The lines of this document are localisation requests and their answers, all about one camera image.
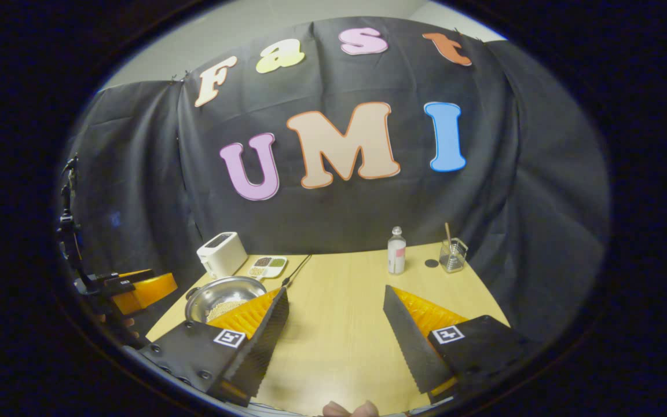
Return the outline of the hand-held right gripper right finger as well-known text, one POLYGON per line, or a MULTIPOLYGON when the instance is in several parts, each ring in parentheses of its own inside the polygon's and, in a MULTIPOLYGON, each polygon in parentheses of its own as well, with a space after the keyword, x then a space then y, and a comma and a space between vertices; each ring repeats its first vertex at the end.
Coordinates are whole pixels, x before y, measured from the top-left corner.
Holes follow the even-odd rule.
POLYGON ((383 311, 418 390, 436 404, 500 382, 530 358, 530 340, 490 315, 466 319, 386 286, 383 311))

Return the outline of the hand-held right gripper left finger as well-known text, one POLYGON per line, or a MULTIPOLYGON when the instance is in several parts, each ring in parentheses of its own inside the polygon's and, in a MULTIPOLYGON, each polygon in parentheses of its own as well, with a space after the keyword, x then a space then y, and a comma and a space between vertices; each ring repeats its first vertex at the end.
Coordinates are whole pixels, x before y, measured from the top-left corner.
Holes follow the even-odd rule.
POLYGON ((289 315, 280 287, 204 324, 184 320, 137 353, 167 375, 245 407, 257 396, 289 315))

